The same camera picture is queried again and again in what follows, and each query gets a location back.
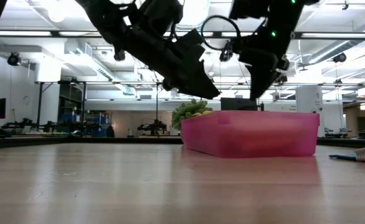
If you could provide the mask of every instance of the red object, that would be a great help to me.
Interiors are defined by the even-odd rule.
[[[226,158],[312,156],[319,114],[217,111],[182,121],[186,149]]]

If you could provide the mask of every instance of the security camera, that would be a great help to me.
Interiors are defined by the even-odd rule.
[[[7,63],[8,63],[8,65],[11,65],[11,66],[21,65],[22,59],[19,56],[19,53],[16,53],[16,52],[11,53],[11,55],[8,57]]]
[[[341,53],[335,57],[332,58],[332,61],[334,63],[338,63],[338,62],[345,62],[347,59],[347,56],[344,53]]]

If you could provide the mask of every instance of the white pillar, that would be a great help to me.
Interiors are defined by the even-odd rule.
[[[323,94],[320,86],[301,86],[296,88],[297,112],[318,113],[320,115],[318,137],[325,137],[322,99]]]
[[[59,81],[62,65],[63,63],[59,59],[50,56],[44,57],[40,63],[36,64],[36,81]],[[58,84],[44,84],[41,99],[40,124],[46,124],[48,121],[58,121],[59,89]]]

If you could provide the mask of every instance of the wooden tabletop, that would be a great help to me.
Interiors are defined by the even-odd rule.
[[[220,159],[177,145],[0,149],[0,223],[360,223],[365,163]]]

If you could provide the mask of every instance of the green vegetable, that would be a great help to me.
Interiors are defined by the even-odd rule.
[[[173,115],[171,117],[171,126],[174,129],[181,130],[181,121],[184,119],[192,118],[195,113],[202,114],[205,111],[212,111],[212,108],[208,108],[207,101],[196,101],[192,100],[190,103],[181,103],[179,107],[177,107],[173,111]]]

